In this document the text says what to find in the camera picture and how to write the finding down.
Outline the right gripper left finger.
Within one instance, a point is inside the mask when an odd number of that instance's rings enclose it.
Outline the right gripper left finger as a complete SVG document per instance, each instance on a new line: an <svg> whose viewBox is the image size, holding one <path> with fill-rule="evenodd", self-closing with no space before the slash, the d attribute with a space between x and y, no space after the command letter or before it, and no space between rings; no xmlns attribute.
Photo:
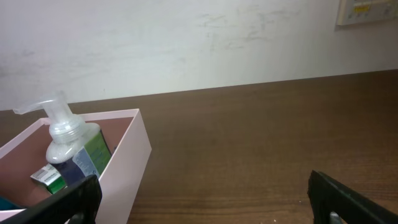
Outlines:
<svg viewBox="0 0 398 224"><path fill-rule="evenodd" d="M1 221L1 223L95 223L101 199L102 191L99 180L96 175L89 175L37 205Z"/></svg>

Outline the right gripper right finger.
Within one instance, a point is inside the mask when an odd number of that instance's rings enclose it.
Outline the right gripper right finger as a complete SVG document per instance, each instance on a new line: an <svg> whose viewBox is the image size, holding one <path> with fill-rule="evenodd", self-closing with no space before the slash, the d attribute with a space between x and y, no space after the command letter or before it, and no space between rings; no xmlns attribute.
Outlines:
<svg viewBox="0 0 398 224"><path fill-rule="evenodd" d="M323 172L313 170L308 180L308 197L314 224L395 224L397 214L374 203Z"/></svg>

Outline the white green soap packet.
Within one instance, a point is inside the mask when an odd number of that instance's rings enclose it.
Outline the white green soap packet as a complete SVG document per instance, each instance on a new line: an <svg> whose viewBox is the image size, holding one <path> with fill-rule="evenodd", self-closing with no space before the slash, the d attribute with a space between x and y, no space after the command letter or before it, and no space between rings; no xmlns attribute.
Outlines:
<svg viewBox="0 0 398 224"><path fill-rule="evenodd" d="M30 178L52 195L67 186L58 170L51 164L43 166L41 169L33 173Z"/></svg>

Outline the clear hand soap pump bottle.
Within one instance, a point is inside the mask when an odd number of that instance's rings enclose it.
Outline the clear hand soap pump bottle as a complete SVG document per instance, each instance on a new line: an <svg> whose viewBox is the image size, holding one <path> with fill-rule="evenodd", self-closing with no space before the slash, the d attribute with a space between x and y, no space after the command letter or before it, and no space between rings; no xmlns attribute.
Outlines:
<svg viewBox="0 0 398 224"><path fill-rule="evenodd" d="M26 114L43 109L50 120L52 142L46 160L60 173L66 185L72 185L89 175L100 177L112 157L100 125L87 123L73 113L62 91L28 101L14 110Z"/></svg>

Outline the blue mouthwash bottle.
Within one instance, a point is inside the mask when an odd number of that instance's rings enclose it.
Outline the blue mouthwash bottle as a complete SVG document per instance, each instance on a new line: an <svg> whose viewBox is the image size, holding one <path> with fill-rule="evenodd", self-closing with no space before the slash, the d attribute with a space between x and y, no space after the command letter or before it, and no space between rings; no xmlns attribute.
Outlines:
<svg viewBox="0 0 398 224"><path fill-rule="evenodd" d="M0 211L3 210L18 210L21 209L20 206L8 201L7 199L0 197Z"/></svg>

